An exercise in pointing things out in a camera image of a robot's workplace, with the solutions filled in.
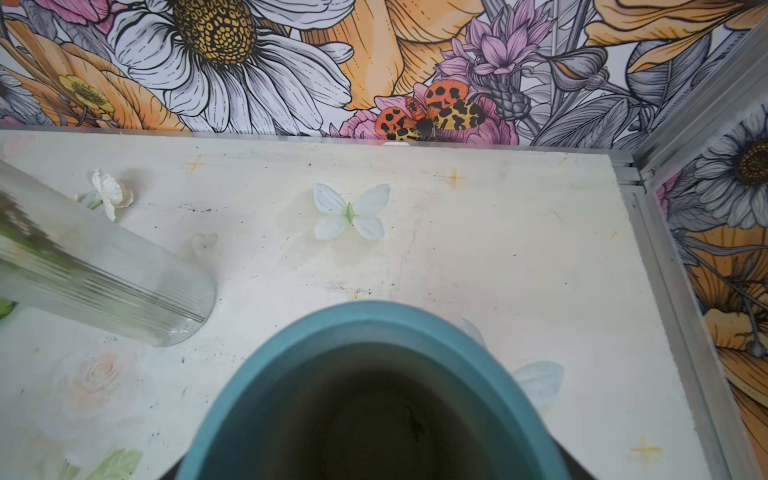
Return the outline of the clear ribbed glass vase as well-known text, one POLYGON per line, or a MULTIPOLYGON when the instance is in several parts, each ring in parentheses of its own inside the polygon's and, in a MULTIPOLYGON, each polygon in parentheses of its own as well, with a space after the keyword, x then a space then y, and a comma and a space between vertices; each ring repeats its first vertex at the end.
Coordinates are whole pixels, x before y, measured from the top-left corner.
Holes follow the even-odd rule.
POLYGON ((2 163, 1 296, 170 346, 210 317, 216 284, 200 265, 2 163))

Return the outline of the teal ceramic vase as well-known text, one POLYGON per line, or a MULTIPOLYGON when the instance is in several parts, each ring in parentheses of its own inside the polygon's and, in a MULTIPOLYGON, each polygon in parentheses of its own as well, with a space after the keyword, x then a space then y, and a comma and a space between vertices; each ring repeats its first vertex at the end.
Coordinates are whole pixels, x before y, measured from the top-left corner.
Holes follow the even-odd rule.
POLYGON ((505 368, 425 311, 355 302, 259 347, 219 394, 181 479, 564 479, 505 368))

